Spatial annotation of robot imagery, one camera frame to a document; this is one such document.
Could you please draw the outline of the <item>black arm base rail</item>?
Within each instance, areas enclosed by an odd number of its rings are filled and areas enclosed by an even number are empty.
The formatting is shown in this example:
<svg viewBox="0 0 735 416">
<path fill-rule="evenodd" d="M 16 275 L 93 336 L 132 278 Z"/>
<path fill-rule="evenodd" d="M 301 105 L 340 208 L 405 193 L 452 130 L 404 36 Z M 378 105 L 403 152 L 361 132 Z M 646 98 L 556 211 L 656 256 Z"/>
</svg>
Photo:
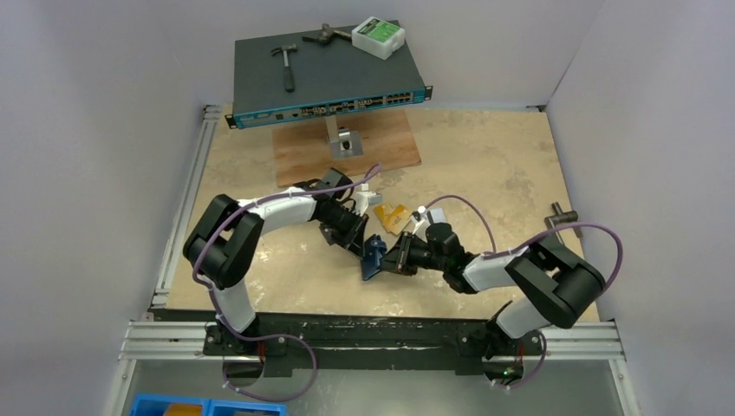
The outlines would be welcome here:
<svg viewBox="0 0 735 416">
<path fill-rule="evenodd" d="M 252 358 L 267 377 L 295 369 L 452 371 L 517 379 L 523 362 L 543 352 L 539 331 L 518 340 L 484 319 L 355 315 L 257 314 L 261 341 L 235 338 L 219 323 L 205 326 L 204 354 Z"/>
</svg>

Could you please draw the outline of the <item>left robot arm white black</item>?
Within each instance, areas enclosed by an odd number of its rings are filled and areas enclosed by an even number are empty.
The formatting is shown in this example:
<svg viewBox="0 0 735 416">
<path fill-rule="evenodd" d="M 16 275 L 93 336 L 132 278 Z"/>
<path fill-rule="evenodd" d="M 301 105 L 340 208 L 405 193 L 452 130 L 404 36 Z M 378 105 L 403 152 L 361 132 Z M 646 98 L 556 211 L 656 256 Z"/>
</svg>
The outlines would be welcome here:
<svg viewBox="0 0 735 416">
<path fill-rule="evenodd" d="M 192 278 L 206 287 L 225 344 L 236 354 L 248 354 L 263 339 L 257 314 L 245 297 L 248 273 L 260 238 L 295 224 L 316 221 L 325 240 L 352 255 L 364 255 L 368 215 L 347 208 L 356 187 L 378 171 L 372 166 L 357 182 L 331 168 L 322 179 L 297 183 L 284 191 L 253 199 L 217 195 L 186 239 L 183 255 Z"/>
</svg>

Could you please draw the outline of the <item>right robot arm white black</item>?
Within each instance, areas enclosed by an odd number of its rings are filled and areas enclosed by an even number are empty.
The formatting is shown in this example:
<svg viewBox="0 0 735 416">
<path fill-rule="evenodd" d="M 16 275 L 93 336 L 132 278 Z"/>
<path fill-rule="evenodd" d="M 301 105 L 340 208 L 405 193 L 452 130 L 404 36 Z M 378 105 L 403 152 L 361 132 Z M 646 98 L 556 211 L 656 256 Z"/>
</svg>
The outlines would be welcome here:
<svg viewBox="0 0 735 416">
<path fill-rule="evenodd" d="M 491 318 L 489 346 L 506 353 L 521 337 L 549 325 L 571 328 L 606 287 L 602 273 L 545 232 L 525 245 L 492 255 L 465 250 L 448 223 L 428 226 L 425 235 L 400 235 L 390 250 L 378 250 L 368 280 L 380 272 L 413 276 L 441 272 L 451 289 L 467 295 L 517 286 L 523 298 Z"/>
</svg>

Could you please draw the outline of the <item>blue leather card holder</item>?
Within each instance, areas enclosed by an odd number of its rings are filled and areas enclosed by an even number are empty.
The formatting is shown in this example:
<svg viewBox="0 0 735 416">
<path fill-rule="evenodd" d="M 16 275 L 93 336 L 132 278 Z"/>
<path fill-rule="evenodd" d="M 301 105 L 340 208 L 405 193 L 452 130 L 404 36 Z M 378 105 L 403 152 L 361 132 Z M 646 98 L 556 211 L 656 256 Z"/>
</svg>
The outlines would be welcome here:
<svg viewBox="0 0 735 416">
<path fill-rule="evenodd" d="M 381 236 L 373 234 L 363 245 L 361 259 L 361 278 L 363 282 L 369 281 L 381 272 L 381 262 L 387 253 L 387 245 Z"/>
</svg>

